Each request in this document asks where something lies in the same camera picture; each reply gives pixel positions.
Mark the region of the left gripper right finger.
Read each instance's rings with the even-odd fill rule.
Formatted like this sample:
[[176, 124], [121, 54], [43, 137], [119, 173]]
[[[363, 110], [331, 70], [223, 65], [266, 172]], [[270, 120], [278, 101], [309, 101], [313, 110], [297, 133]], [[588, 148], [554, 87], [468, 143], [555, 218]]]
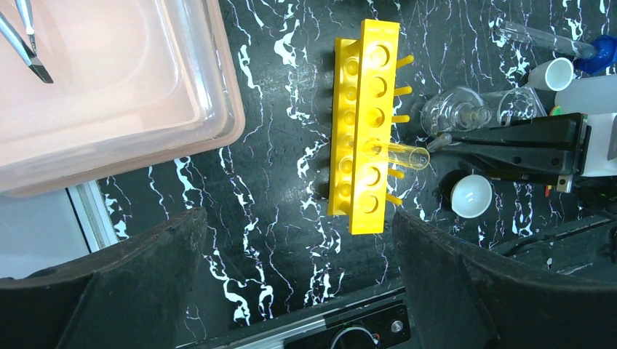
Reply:
[[399, 210], [397, 259], [422, 348], [614, 348], [616, 284], [541, 270]]

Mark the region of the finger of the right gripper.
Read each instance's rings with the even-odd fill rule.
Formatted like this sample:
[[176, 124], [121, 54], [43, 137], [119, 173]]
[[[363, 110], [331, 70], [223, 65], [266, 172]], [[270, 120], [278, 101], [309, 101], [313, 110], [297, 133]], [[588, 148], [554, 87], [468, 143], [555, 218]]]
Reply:
[[443, 135], [450, 142], [437, 146], [437, 151], [479, 159], [492, 167], [574, 167], [582, 153], [586, 116], [545, 116]]
[[494, 180], [526, 183], [558, 183], [574, 177], [574, 174], [549, 174], [532, 169], [524, 169], [513, 164], [506, 164], [478, 156], [463, 156], [463, 159], [478, 168], [486, 177]]

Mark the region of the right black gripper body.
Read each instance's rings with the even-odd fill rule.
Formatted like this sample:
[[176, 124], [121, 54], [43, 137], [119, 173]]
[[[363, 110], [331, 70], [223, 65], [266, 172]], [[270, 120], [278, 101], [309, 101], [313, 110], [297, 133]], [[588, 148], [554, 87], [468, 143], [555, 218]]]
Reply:
[[558, 177], [556, 191], [612, 192], [616, 187], [616, 114], [586, 114], [581, 149], [573, 173]]

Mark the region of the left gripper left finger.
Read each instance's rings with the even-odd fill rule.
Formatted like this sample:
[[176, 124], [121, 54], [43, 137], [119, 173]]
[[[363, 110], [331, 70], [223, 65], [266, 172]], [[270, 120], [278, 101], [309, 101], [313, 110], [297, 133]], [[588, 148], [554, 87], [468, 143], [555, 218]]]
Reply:
[[188, 210], [98, 252], [1, 280], [3, 348], [173, 348], [207, 212]]

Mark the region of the thin glass test tube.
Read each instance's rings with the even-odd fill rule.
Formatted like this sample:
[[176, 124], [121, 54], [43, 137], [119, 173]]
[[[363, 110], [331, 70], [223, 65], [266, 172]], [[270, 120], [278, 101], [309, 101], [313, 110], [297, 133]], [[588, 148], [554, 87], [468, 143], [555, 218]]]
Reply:
[[434, 153], [439, 149], [448, 146], [452, 143], [453, 139], [450, 133], [443, 132], [436, 136], [430, 143], [427, 144], [426, 149], [430, 153]]

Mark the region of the yellow test tube rack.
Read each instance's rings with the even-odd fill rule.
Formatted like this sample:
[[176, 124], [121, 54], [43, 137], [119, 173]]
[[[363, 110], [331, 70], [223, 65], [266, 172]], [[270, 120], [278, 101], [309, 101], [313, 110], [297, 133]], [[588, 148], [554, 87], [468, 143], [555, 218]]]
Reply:
[[411, 93], [396, 88], [397, 69], [414, 61], [398, 59], [400, 25], [365, 19], [358, 39], [334, 43], [333, 122], [330, 155], [329, 215], [349, 218], [352, 235], [384, 231], [388, 203], [400, 205], [387, 191], [390, 177], [391, 127], [410, 120], [393, 113], [394, 98]]

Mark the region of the red capped wash bottle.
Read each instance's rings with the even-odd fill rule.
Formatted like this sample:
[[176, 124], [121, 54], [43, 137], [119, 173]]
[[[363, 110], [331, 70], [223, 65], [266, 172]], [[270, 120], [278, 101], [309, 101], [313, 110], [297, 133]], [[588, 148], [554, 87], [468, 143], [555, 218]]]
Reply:
[[557, 92], [554, 104], [563, 113], [615, 113], [616, 74], [574, 79], [566, 89]]

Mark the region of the white ceramic evaporating dish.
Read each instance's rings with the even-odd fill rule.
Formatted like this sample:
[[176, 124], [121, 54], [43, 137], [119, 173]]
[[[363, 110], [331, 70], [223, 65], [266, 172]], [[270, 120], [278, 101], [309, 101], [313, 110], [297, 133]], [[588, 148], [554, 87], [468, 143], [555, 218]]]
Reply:
[[465, 219], [482, 215], [490, 206], [493, 192], [489, 180], [478, 174], [471, 174], [459, 180], [451, 192], [451, 208]]

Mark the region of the small white crucible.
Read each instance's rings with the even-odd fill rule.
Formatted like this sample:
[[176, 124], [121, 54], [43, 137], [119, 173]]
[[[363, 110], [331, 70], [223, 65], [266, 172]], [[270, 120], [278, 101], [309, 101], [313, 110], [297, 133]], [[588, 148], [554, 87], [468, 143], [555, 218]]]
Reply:
[[533, 68], [525, 84], [534, 89], [559, 92], [566, 89], [574, 78], [573, 63], [559, 57]]

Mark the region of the round glass flask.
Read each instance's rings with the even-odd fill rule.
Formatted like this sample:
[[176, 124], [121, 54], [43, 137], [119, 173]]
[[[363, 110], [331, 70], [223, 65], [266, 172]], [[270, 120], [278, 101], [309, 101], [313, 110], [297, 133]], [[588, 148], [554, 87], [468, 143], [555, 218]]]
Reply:
[[421, 126], [431, 136], [486, 127], [493, 117], [482, 97], [467, 87], [455, 87], [428, 99], [421, 109]]

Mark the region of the pink plastic storage box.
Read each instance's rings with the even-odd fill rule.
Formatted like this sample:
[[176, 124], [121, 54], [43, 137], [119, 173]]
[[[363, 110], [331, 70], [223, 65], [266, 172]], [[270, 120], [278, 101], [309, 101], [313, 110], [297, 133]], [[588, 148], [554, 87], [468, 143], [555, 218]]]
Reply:
[[[45, 84], [1, 34], [1, 193], [30, 196], [235, 142], [217, 1], [31, 1]], [[15, 1], [1, 14], [31, 48]]]

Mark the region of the left yellow black screwdriver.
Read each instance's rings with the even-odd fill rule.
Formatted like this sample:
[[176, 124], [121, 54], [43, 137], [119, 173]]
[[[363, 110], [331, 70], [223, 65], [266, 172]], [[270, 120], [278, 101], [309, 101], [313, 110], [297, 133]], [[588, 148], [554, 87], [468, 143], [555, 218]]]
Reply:
[[45, 84], [54, 83], [43, 63], [21, 38], [20, 34], [14, 29], [3, 14], [1, 14], [1, 34], [16, 51], [17, 55], [22, 59], [25, 65], [33, 71], [33, 73], [41, 79], [42, 82]]

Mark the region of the yellow black screwdriver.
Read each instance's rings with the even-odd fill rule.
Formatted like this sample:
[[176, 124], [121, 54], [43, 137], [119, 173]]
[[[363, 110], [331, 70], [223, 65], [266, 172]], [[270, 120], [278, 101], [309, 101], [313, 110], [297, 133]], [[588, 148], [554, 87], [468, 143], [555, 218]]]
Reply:
[[43, 63], [21, 38], [20, 34], [14, 29], [3, 14], [1, 14], [1, 34], [16, 51], [17, 55], [22, 59], [25, 65], [33, 71], [33, 73], [41, 79], [42, 82], [45, 84], [54, 83]]
[[15, 6], [20, 14], [25, 32], [30, 41], [31, 49], [34, 54], [37, 53], [36, 48], [36, 35], [33, 22], [33, 12], [30, 0], [15, 0]]

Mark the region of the right yellow black screwdriver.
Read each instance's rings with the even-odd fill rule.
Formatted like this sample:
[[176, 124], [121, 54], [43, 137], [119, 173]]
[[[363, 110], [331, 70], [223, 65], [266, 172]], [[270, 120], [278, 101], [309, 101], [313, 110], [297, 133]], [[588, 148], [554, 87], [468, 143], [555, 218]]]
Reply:
[[33, 12], [30, 0], [15, 0], [15, 6], [20, 14], [25, 32], [30, 41], [31, 49], [34, 54], [37, 53], [36, 48], [36, 35], [33, 22]]

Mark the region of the aluminium frame rail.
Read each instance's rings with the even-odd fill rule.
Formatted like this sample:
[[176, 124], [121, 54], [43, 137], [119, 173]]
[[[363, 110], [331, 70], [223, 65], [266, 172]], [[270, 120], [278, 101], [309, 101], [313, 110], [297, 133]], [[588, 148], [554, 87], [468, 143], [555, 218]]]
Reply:
[[109, 282], [105, 348], [389, 348], [410, 339], [391, 231], [353, 237], [307, 193], [272, 204], [240, 178], [92, 181], [68, 189], [95, 251], [187, 223], [198, 248], [155, 246]]

